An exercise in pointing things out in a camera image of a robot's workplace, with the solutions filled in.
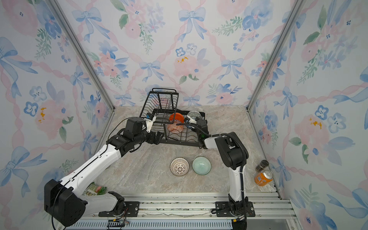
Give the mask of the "green patterned ceramic bowl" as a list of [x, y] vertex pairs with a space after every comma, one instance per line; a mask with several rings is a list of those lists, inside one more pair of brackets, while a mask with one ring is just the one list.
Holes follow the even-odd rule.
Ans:
[[193, 119], [202, 119], [202, 115], [200, 114], [200, 112], [198, 111], [195, 111], [195, 110], [192, 110], [192, 111], [189, 111], [187, 116], [193, 118]]

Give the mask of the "red patterned ceramic bowl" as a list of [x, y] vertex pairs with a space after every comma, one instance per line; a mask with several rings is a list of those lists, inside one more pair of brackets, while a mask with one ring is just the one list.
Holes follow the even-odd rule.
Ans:
[[183, 125], [180, 125], [181, 122], [178, 120], [175, 120], [172, 124], [168, 124], [167, 125], [167, 129], [169, 132], [173, 133], [173, 134], [179, 134], [181, 132], [183, 132]]

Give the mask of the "orange plastic bowl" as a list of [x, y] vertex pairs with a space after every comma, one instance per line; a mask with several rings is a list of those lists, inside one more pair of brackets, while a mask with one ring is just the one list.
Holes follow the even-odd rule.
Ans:
[[180, 113], [173, 113], [173, 114], [170, 115], [169, 121], [179, 121], [180, 123], [184, 123], [185, 118]]

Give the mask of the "mint green ceramic bowl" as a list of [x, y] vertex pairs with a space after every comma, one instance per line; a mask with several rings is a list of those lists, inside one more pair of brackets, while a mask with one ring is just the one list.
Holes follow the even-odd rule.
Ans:
[[198, 175], [207, 175], [211, 171], [211, 163], [205, 157], [197, 157], [192, 162], [192, 168]]

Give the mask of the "brown lattice ceramic bowl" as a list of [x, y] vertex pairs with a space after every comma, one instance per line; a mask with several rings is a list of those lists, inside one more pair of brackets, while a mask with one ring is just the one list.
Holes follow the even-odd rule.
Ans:
[[175, 158], [170, 164], [170, 171], [175, 176], [184, 176], [189, 169], [189, 162], [184, 158]]

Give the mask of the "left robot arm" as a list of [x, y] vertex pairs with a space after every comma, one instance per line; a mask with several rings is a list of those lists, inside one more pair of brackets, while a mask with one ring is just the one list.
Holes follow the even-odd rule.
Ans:
[[136, 135], [116, 134], [87, 162], [60, 180], [51, 179], [44, 186], [44, 210], [65, 227], [75, 224], [81, 217], [100, 212], [120, 217], [127, 212], [123, 196], [117, 192], [105, 195], [84, 195], [86, 188], [112, 163], [126, 153], [136, 151], [135, 146], [147, 142], [158, 145], [162, 132], [143, 131]]

